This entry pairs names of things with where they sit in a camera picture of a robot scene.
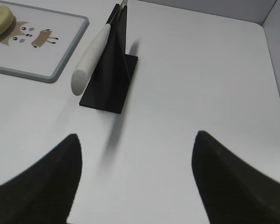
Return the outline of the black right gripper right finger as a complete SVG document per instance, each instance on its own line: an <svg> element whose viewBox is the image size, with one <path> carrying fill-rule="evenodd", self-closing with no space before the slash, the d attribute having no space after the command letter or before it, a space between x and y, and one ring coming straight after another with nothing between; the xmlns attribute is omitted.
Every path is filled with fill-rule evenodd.
<svg viewBox="0 0 280 224"><path fill-rule="evenodd" d="M280 183L206 131L196 135L191 166L211 224L280 224Z"/></svg>

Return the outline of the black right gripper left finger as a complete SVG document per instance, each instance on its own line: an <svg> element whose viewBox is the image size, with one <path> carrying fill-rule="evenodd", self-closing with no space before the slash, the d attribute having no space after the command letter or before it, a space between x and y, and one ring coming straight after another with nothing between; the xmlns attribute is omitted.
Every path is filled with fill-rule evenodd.
<svg viewBox="0 0 280 224"><path fill-rule="evenodd" d="M0 185L0 224L65 224L82 174L76 134Z"/></svg>

